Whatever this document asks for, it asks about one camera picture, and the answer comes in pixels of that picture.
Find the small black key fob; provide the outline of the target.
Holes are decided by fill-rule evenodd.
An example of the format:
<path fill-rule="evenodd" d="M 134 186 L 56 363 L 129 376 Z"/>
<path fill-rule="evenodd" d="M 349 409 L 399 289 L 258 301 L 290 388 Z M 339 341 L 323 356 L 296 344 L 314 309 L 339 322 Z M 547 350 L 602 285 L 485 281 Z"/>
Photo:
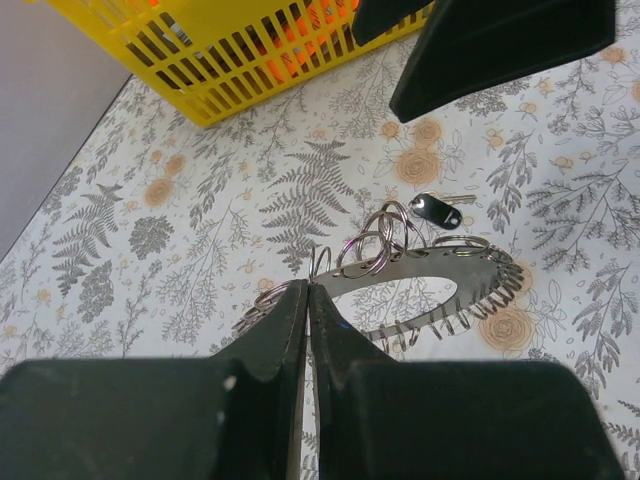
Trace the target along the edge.
<path fill-rule="evenodd" d="M 435 192 L 422 192 L 409 202 L 410 213 L 428 223 L 451 231 L 459 228 L 463 223 L 463 214 L 457 205 L 473 204 L 475 195 L 440 196 Z"/>

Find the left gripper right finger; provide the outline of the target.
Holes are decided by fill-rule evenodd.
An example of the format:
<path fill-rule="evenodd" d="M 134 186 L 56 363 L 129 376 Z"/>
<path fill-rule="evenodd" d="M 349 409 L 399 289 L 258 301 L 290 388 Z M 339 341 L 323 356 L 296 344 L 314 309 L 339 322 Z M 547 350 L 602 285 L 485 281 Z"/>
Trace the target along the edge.
<path fill-rule="evenodd" d="M 309 289 L 323 479 L 620 479 L 589 395 L 545 361 L 399 362 Z"/>

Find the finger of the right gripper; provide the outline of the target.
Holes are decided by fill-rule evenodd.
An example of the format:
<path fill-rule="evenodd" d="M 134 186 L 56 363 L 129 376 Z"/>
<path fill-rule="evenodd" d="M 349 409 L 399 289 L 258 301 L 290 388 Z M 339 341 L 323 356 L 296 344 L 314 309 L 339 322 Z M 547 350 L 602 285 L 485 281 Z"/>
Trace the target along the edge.
<path fill-rule="evenodd" d="M 352 24 L 355 42 L 367 44 L 431 3 L 433 0 L 361 0 Z"/>
<path fill-rule="evenodd" d="M 390 100 L 403 123 L 616 40 L 609 0 L 438 1 Z"/>

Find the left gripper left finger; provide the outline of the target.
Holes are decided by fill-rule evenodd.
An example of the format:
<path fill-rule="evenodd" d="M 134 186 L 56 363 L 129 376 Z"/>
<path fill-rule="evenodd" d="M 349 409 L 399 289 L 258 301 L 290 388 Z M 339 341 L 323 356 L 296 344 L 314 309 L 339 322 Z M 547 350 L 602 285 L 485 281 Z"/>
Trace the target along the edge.
<path fill-rule="evenodd" d="M 29 360 L 1 381 L 5 479 L 295 479 L 306 284 L 209 358 Z"/>

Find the metal disc keyring holder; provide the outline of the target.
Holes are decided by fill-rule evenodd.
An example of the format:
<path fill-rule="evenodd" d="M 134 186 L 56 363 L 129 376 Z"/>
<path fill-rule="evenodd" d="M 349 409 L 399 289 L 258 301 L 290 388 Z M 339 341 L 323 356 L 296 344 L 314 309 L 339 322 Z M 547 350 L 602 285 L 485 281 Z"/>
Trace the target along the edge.
<path fill-rule="evenodd" d="M 349 325 L 383 348 L 429 333 L 459 335 L 511 306 L 523 268 L 486 238 L 455 234 L 388 200 L 338 250 L 312 241 L 295 254 L 334 302 L 349 301 Z"/>

